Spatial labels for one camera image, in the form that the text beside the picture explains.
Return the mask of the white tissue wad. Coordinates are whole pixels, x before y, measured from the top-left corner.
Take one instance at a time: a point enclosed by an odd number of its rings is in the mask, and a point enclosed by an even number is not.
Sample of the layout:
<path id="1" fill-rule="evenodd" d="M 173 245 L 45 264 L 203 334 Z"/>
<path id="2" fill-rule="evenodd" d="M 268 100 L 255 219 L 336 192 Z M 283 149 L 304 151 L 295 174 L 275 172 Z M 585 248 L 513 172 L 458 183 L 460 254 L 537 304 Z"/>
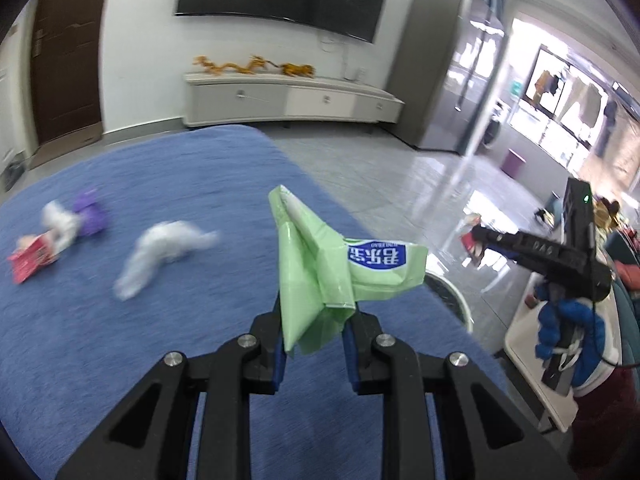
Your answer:
<path id="1" fill-rule="evenodd" d="M 43 206 L 41 218 L 56 256 L 74 244 L 82 227 L 79 214 L 65 209 L 56 200 L 52 200 Z"/>

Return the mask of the blue fuzzy bed blanket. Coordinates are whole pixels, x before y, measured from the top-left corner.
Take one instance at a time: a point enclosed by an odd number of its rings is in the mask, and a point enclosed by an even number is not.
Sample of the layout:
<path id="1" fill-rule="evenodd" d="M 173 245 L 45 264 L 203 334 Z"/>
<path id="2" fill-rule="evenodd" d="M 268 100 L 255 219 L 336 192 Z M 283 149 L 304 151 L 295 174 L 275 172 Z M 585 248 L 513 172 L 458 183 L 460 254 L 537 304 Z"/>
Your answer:
<path id="1" fill-rule="evenodd" d="M 241 126 L 160 136 L 78 162 L 1 206 L 1 421 L 40 479 L 54 479 L 166 352 L 214 351 L 271 310 L 278 236 L 268 193 L 277 185 L 346 236 L 428 244 L 387 199 L 435 183 L 436 160 L 354 128 L 268 136 Z M 12 283 L 6 257 L 39 231 L 42 207 L 70 207 L 87 188 L 106 206 L 106 232 Z M 138 237 L 176 220 L 217 231 L 216 246 L 163 266 L 134 298 L 116 298 Z M 469 351 L 506 388 L 498 363 L 426 287 L 362 307 L 420 352 Z M 380 478 L 382 400 L 352 392 L 340 338 L 310 356 L 296 351 L 280 391 L 252 396 L 250 423 L 253 479 Z"/>

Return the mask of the grey slippers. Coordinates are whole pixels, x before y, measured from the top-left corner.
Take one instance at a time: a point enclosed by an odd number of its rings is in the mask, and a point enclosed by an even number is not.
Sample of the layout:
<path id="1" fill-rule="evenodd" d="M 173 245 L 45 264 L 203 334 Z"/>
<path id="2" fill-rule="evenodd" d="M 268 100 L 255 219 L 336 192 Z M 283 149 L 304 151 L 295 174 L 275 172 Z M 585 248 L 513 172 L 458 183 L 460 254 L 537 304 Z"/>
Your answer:
<path id="1" fill-rule="evenodd" d="M 23 152 L 17 153 L 6 165 L 1 175 L 1 183 L 4 192 L 9 192 L 26 171 L 26 158 Z"/>

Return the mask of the dark brown door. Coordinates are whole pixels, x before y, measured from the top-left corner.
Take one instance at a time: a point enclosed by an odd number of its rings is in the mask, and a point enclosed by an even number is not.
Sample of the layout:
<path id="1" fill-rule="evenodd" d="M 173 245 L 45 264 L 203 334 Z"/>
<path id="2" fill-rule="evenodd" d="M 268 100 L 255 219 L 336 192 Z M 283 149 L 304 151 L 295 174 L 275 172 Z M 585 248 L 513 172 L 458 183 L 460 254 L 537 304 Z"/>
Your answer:
<path id="1" fill-rule="evenodd" d="M 30 91 L 43 144 L 101 121 L 99 43 L 105 0 L 38 0 Z"/>

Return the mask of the small purple wrapper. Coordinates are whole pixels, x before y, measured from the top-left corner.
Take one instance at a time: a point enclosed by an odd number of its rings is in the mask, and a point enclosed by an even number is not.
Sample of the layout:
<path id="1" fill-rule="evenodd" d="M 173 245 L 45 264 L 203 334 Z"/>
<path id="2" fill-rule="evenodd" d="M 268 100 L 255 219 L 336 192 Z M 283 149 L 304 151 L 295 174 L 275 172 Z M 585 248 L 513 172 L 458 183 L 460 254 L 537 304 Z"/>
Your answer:
<path id="1" fill-rule="evenodd" d="M 93 236 L 108 226 L 108 217 L 96 188 L 80 193 L 74 200 L 73 213 L 80 218 L 79 235 Z"/>

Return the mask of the red pink snack packet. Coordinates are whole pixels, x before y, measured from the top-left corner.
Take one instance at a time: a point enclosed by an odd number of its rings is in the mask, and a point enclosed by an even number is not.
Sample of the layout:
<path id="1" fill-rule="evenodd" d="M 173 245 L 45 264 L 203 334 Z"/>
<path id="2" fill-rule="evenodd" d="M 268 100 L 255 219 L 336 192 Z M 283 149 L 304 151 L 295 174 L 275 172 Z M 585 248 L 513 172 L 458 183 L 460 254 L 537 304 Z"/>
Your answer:
<path id="1" fill-rule="evenodd" d="M 54 263 L 55 259 L 54 244 L 48 233 L 20 237 L 8 258 L 14 283 L 24 283 L 41 268 Z"/>

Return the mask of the white TV cabinet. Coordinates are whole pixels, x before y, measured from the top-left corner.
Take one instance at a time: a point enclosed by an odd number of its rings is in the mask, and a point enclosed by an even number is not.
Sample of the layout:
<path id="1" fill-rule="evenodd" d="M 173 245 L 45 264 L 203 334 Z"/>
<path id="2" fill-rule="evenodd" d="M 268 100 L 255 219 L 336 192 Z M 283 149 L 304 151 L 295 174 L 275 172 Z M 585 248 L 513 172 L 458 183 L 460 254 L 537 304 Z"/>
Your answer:
<path id="1" fill-rule="evenodd" d="M 187 74 L 183 125 L 250 122 L 394 124 L 404 102 L 366 84 L 276 74 Z"/>

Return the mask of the white round trash bin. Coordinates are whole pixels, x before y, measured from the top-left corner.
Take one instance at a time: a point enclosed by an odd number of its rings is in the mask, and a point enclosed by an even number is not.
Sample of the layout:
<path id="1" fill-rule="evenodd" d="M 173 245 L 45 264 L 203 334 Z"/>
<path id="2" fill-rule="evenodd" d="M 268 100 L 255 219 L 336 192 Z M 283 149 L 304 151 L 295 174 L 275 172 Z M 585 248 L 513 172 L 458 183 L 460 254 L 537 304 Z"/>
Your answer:
<path id="1" fill-rule="evenodd" d="M 469 334 L 473 333 L 474 321 L 471 309 L 465 298 L 454 284 L 443 276 L 432 272 L 425 272 L 424 285 L 439 296 L 442 303 L 460 321 Z"/>

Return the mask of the white crumpled plastic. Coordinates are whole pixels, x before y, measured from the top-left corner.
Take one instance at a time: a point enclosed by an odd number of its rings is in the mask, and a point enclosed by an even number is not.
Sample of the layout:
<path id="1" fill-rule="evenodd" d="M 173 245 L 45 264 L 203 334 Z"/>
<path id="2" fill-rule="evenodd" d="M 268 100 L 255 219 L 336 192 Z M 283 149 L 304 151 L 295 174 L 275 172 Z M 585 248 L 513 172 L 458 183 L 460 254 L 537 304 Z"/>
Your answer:
<path id="1" fill-rule="evenodd" d="M 152 282 L 164 264 L 177 261 L 190 252 L 213 248 L 218 238 L 218 232 L 205 232 L 186 221 L 154 224 L 134 244 L 134 250 L 115 281 L 115 296 L 122 301 L 134 298 Z"/>

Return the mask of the golden dragon ornament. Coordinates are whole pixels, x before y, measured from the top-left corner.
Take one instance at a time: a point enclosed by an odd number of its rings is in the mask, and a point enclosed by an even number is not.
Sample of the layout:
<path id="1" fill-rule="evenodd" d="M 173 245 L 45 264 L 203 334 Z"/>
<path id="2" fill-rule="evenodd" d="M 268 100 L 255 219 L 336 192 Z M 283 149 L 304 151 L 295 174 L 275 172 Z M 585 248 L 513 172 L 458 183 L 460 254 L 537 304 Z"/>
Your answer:
<path id="1" fill-rule="evenodd" d="M 256 75 L 258 73 L 267 73 L 268 70 L 274 70 L 276 73 L 288 77 L 306 77 L 314 78 L 316 76 L 316 70 L 314 66 L 309 64 L 293 64 L 283 63 L 277 64 L 262 56 L 253 55 L 250 58 L 250 62 L 246 65 L 239 65 L 232 62 L 225 62 L 222 64 L 216 64 L 211 61 L 206 55 L 199 55 L 193 59 L 192 62 L 195 66 L 201 66 L 206 73 L 213 74 L 215 76 L 221 76 L 226 73 L 237 73 L 243 75 Z"/>

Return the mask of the purple stool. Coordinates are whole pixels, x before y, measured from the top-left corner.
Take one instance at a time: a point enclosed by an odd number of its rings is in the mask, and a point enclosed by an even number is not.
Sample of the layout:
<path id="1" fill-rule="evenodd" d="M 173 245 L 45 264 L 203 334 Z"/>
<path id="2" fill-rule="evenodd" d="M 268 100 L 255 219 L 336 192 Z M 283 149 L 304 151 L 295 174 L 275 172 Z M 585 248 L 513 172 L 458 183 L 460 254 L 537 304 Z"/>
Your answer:
<path id="1" fill-rule="evenodd" d="M 511 179 L 516 179 L 522 168 L 526 164 L 526 159 L 514 150 L 506 152 L 506 157 L 500 166 L 501 171 Z"/>

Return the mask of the green plastic wrapper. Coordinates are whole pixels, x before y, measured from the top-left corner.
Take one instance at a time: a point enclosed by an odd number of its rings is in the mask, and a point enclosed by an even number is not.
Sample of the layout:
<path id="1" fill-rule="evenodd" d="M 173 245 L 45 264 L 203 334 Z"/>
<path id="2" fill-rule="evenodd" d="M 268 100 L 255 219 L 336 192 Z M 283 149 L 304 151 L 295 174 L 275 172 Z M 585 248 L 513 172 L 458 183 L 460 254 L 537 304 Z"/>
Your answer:
<path id="1" fill-rule="evenodd" d="M 385 301 L 423 283 L 426 247 L 349 238 L 283 185 L 268 195 L 278 231 L 283 348 L 311 354 L 340 334 L 361 301 Z"/>

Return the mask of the grey refrigerator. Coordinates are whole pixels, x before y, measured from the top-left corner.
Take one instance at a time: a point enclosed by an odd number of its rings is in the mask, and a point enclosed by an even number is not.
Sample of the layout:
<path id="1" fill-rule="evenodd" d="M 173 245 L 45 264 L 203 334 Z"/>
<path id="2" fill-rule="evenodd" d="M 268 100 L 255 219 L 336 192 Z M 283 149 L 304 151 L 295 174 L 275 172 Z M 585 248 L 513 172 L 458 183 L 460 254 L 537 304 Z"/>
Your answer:
<path id="1" fill-rule="evenodd" d="M 390 132 L 419 151 L 464 154 L 503 38 L 488 0 L 412 0 L 386 84 L 404 102 Z"/>

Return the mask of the red orange snack packet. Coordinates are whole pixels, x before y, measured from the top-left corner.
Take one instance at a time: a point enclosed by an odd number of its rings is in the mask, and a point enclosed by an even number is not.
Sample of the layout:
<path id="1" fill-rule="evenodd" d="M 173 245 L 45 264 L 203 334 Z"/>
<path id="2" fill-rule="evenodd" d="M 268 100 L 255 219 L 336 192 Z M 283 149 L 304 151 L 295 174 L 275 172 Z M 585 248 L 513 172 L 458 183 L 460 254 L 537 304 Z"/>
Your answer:
<path id="1" fill-rule="evenodd" d="M 465 231 L 462 233 L 461 243 L 471 259 L 473 266 L 477 268 L 482 263 L 485 255 L 485 246 L 481 242 L 474 240 L 472 229 L 482 224 L 482 216 L 480 214 L 468 214 L 464 220 Z"/>

